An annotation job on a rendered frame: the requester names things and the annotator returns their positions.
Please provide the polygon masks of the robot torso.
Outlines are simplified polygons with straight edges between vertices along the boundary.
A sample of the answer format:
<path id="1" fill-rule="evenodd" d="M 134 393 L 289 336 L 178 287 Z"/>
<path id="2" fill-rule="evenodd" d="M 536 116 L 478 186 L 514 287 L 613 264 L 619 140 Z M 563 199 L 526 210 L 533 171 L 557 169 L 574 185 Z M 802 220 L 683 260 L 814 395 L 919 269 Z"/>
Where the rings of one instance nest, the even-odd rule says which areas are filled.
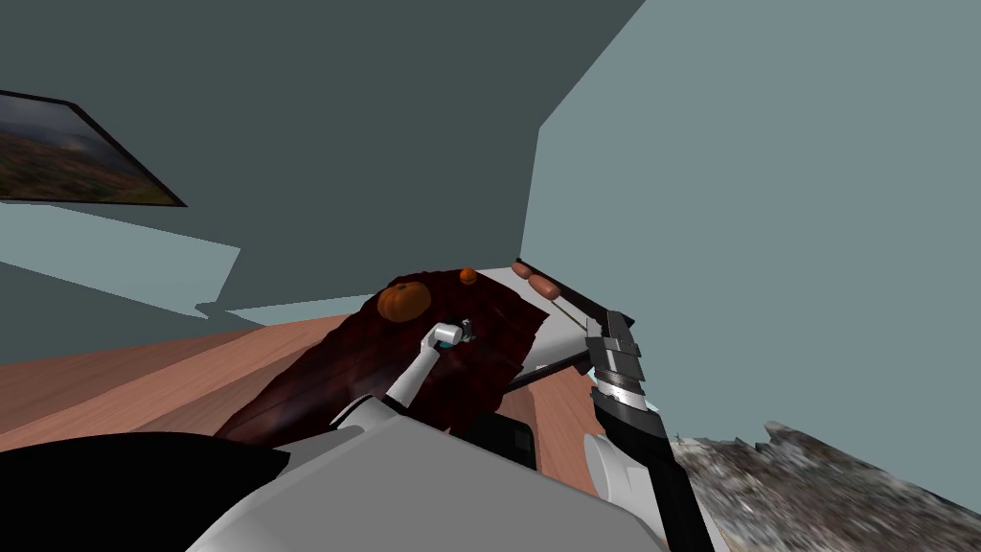
<path id="1" fill-rule="evenodd" d="M 187 552 L 668 552 L 637 516 L 397 417 L 288 468 Z"/>

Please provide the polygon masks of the framed landscape picture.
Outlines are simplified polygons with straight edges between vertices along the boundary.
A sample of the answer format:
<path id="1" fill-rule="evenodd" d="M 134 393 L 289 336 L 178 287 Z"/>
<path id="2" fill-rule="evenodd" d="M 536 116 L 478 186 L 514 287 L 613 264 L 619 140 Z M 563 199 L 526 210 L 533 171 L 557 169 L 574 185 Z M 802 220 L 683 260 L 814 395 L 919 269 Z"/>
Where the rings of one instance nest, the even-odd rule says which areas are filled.
<path id="1" fill-rule="evenodd" d="M 183 208 L 75 103 L 0 90 L 0 201 Z"/>

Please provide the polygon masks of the dark red cloth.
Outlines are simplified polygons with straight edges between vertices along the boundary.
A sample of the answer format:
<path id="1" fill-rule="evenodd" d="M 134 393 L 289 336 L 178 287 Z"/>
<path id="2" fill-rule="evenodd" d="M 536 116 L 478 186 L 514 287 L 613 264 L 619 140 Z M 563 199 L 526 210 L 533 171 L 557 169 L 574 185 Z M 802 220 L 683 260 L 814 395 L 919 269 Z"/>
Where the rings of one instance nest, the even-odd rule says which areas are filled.
<path id="1" fill-rule="evenodd" d="M 465 430 L 481 412 L 496 410 L 535 341 L 547 313 L 497 281 L 479 276 L 466 286 L 456 270 L 398 277 L 431 294 L 419 317 L 394 323 L 377 310 L 375 295 L 305 351 L 216 433 L 275 448 L 317 435 L 352 401 L 382 397 L 420 351 L 437 323 L 471 320 L 475 339 L 440 354 L 409 416 L 438 430 Z"/>

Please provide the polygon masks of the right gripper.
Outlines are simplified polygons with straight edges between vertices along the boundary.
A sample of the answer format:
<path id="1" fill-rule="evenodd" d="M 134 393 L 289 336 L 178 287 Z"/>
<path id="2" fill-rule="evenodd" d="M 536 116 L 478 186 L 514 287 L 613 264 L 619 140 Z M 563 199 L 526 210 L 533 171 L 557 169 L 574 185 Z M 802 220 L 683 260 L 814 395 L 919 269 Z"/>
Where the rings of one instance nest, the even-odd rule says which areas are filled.
<path id="1" fill-rule="evenodd" d="M 607 310 L 599 319 L 599 334 L 588 334 L 585 343 L 590 352 L 609 351 L 638 356 L 638 346 L 627 318 L 619 311 Z"/>

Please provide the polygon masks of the thin yellow stick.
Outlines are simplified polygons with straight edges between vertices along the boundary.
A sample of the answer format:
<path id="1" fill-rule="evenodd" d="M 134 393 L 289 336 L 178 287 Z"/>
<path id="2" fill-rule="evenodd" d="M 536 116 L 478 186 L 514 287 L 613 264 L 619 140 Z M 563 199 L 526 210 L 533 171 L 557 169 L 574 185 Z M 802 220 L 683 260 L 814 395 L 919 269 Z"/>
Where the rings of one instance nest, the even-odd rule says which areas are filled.
<path id="1" fill-rule="evenodd" d="M 587 328 L 587 326 L 586 326 L 585 324 L 583 324 L 583 323 L 582 323 L 582 322 L 581 322 L 581 321 L 580 321 L 579 319 L 577 319 L 577 318 L 576 318 L 575 316 L 573 316 L 573 315 L 572 315 L 572 313 L 570 313 L 570 312 L 569 312 L 568 310 L 566 310 L 566 309 L 565 309 L 565 308 L 564 308 L 564 307 L 563 307 L 562 305 L 560 305 L 560 304 L 559 304 L 559 303 L 558 303 L 558 302 L 557 302 L 557 301 L 556 301 L 555 299 L 550 299 L 550 300 L 549 300 L 549 302 L 550 302 L 550 303 L 551 303 L 551 305 L 553 305 L 553 306 L 554 306 L 554 307 L 555 307 L 556 309 L 558 309 L 558 310 L 559 310 L 559 311 L 560 311 L 560 312 L 561 312 L 561 313 L 562 313 L 563 315 L 565 315 L 565 316 L 566 316 L 566 317 L 567 317 L 567 318 L 568 318 L 568 319 L 569 319 L 570 321 L 572 321 L 572 322 L 573 322 L 574 324 L 576 324 L 576 325 L 577 325 L 577 326 L 578 326 L 579 328 L 581 328 L 581 329 L 582 329 L 582 331 L 583 331 L 584 333 L 586 333 L 586 334 L 588 333 L 588 328 Z"/>

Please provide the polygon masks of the large orange pumpkin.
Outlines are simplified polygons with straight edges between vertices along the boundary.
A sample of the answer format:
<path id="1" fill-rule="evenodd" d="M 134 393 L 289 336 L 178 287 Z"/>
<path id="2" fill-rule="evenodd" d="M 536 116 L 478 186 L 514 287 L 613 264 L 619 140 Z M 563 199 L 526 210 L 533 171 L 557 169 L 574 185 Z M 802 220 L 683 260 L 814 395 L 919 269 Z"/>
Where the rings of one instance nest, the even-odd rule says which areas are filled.
<path id="1" fill-rule="evenodd" d="M 377 298 L 379 315 L 394 323 L 403 323 L 421 316 L 431 306 L 431 293 L 421 282 L 395 284 L 383 289 Z"/>

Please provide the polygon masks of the white table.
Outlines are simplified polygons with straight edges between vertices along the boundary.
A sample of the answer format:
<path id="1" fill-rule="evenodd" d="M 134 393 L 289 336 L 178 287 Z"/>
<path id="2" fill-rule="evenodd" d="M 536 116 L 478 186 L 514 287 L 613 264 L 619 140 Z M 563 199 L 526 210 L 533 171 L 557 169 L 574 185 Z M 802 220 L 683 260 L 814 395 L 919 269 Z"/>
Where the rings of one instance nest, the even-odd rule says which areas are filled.
<path id="1" fill-rule="evenodd" d="M 529 354 L 523 361 L 522 370 L 506 387 L 508 393 L 570 366 L 576 367 L 582 374 L 588 374 L 591 371 L 592 364 L 585 339 L 588 334 L 600 333 L 599 319 L 601 315 L 605 314 L 606 308 L 565 286 L 553 277 L 543 276 L 560 286 L 561 295 L 557 302 L 587 326 L 588 333 L 584 333 L 553 304 L 532 290 L 526 280 L 517 277 L 511 268 L 481 269 L 478 273 L 512 289 L 526 302 L 547 314 L 545 321 L 536 332 Z"/>

